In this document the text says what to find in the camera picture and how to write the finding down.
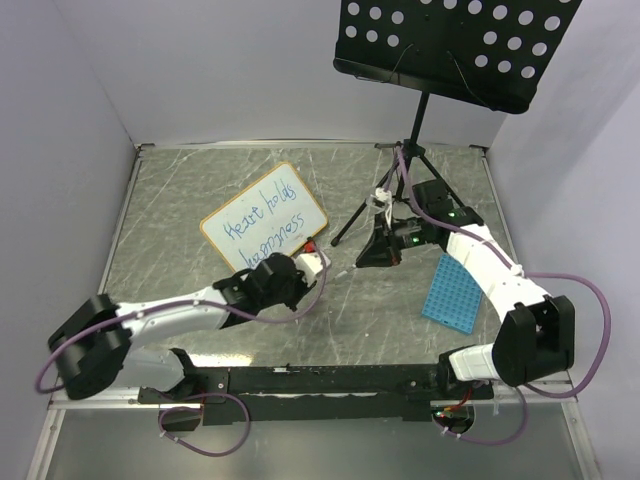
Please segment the yellow framed whiteboard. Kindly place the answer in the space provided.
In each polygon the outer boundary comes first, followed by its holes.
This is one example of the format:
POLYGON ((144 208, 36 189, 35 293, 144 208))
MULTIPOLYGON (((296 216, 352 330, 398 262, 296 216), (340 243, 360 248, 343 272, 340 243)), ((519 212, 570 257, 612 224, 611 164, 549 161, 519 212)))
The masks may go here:
POLYGON ((273 253, 294 254, 327 225, 298 170, 282 162, 203 219, 200 231, 237 272, 273 253))

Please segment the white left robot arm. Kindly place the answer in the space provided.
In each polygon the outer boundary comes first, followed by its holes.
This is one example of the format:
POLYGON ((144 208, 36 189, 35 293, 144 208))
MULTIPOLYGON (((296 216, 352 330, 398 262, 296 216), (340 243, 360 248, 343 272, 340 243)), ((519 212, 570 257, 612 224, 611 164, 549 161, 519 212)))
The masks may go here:
POLYGON ((147 345, 189 332, 223 330, 249 321, 269 323, 263 311, 290 309, 288 321, 306 315, 299 302, 321 295, 331 265, 320 252, 291 258, 274 253, 190 294, 141 303, 116 303, 106 294, 86 300, 48 339, 50 357, 71 400, 85 400, 112 386, 152 388, 177 402, 192 398, 198 378, 188 355, 153 353, 147 345))

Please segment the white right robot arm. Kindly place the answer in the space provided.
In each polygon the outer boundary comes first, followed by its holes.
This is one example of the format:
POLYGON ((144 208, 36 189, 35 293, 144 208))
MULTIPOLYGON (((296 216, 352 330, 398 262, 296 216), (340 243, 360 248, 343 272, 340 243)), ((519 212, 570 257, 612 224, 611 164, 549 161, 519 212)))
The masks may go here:
POLYGON ((476 282, 501 326, 491 344, 441 355, 438 390, 458 398, 472 381, 499 380, 518 387, 565 371, 574 364, 575 308, 564 296, 553 297, 525 277, 493 238, 483 219, 469 206, 456 207, 443 181, 431 180, 412 190, 414 216, 393 219, 393 195, 379 187, 370 204, 374 229, 359 254, 359 268, 398 265, 404 249, 437 244, 476 282))

